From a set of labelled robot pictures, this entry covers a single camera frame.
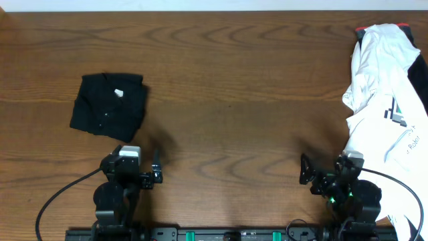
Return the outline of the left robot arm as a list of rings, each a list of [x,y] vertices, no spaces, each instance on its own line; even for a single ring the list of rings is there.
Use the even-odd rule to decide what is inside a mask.
[[[94,192],[96,223],[91,228],[91,240],[149,240],[147,229],[133,220],[140,191],[152,189],[163,182],[160,151],[153,154],[151,171],[141,172],[141,148],[117,146],[100,163],[107,182]]]

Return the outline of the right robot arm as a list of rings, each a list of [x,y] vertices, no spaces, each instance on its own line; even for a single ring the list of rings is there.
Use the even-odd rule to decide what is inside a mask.
[[[300,157],[302,185],[326,199],[332,221],[318,230],[317,240],[379,240],[376,219],[381,211],[382,191],[374,183],[359,179],[364,160],[339,156],[334,170],[315,166],[306,154]]]

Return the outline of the white robot-print t-shirt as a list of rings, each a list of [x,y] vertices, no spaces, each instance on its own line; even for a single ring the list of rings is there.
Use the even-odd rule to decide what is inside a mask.
[[[396,23],[368,27],[342,96],[353,111],[344,150],[364,155],[360,178],[381,188],[378,219],[388,218],[399,240],[427,239],[427,113],[407,76],[419,54]],[[384,118],[391,105],[399,113]]]

